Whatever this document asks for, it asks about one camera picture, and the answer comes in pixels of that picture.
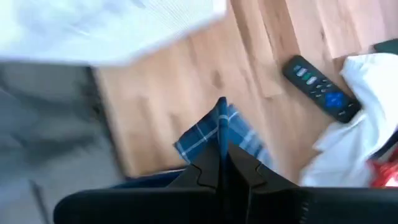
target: plaid fabric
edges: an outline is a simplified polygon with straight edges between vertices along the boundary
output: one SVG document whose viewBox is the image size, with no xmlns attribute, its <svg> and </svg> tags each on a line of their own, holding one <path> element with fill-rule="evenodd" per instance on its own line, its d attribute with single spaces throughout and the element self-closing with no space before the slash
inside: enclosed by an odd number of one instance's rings
<svg viewBox="0 0 398 224">
<path fill-rule="evenodd" d="M 227 105 L 221 97 L 216 106 L 196 125 L 185 132 L 174 144 L 179 154 L 188 162 L 195 160 L 208 141 L 217 138 L 221 158 L 228 152 L 228 141 L 244 149 L 265 166 L 272 168 L 272 159 L 255 130 L 241 117 L 234 105 Z"/>
</svg>

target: white fabric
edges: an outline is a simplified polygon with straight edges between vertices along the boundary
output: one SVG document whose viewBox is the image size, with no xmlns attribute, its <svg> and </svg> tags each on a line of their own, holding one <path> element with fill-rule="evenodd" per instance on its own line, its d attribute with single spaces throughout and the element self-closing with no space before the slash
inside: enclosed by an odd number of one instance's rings
<svg viewBox="0 0 398 224">
<path fill-rule="evenodd" d="M 322 153 L 304 168 L 300 185 L 367 187 L 372 172 L 366 161 L 398 125 L 398 56 L 348 57 L 341 75 L 363 109 L 348 124 L 329 125 L 314 145 Z"/>
<path fill-rule="evenodd" d="M 225 0 L 2 0 L 0 60 L 124 64 L 225 12 Z"/>
</svg>

